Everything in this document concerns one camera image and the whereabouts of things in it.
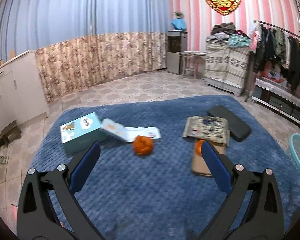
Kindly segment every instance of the clothes rack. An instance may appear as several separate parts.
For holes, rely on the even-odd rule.
[[[278,28],[286,33],[289,33],[295,37],[297,37],[298,39],[300,39],[300,36],[293,33],[293,32],[290,32],[284,28],[281,28],[279,26],[276,26],[276,25],[273,25],[273,24],[270,24],[270,23],[267,23],[267,22],[263,22],[263,21],[257,21],[257,20],[254,20],[253,21],[254,23],[258,22],[260,24],[264,24],[264,25],[268,25],[268,26],[271,26],[271,27],[274,27],[274,28]],[[253,62],[252,61],[249,65],[249,73],[248,73],[248,81],[247,81],[247,89],[246,89],[246,99],[245,99],[245,102],[248,101],[249,97],[251,97],[251,100],[254,101],[254,102],[259,102],[265,106],[268,106],[272,109],[274,109],[275,111],[277,111],[278,113],[281,113],[283,115],[285,115],[286,117],[290,118],[291,120],[293,120],[294,122],[300,124],[300,120],[296,119],[295,117],[291,116],[290,114],[287,114],[286,112],[282,111],[282,109],[280,108],[277,108],[275,106],[272,106],[270,105],[268,102],[265,102],[259,98],[256,98],[254,96],[251,96],[251,91],[252,91],[252,86],[254,84],[254,87],[257,85],[258,87],[261,87],[263,89],[266,89],[288,101],[290,101],[291,103],[293,103],[294,105],[300,107],[300,99],[297,98],[296,96],[294,96],[291,92],[287,91],[286,89],[284,89],[283,87],[280,87],[280,86],[277,86],[276,84],[272,83],[271,81],[268,81],[267,79],[264,79],[264,78],[257,78],[257,74],[253,72]]]

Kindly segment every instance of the black item in basket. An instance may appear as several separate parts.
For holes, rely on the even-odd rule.
[[[208,115],[227,119],[230,135],[238,142],[242,142],[251,133],[250,126],[224,106],[214,106],[208,110]]]

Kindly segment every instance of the tile floor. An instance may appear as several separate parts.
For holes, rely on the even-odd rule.
[[[12,216],[12,204],[18,204],[18,196],[26,172],[30,168],[35,151],[51,125],[63,111],[84,106],[101,106],[145,101],[170,100],[199,95],[229,94],[206,86],[203,80],[194,81],[166,71],[156,71],[130,76],[96,87],[75,91],[50,103],[50,116],[22,131],[22,138],[13,141],[0,154],[8,156],[8,163],[0,167],[0,215],[13,232],[16,222]],[[300,128],[285,118],[257,104],[236,98],[286,150],[288,138],[300,133]]]

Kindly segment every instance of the blue gripper pad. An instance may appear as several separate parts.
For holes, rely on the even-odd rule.
[[[229,196],[232,191],[231,175],[207,141],[202,143],[201,154],[220,191]]]
[[[71,173],[69,191],[72,194],[82,190],[83,185],[85,184],[93,167],[96,165],[100,157],[100,153],[100,145],[99,143],[95,142]]]

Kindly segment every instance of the blue curtain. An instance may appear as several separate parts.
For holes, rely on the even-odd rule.
[[[169,30],[169,0],[3,0],[0,59],[72,38]]]

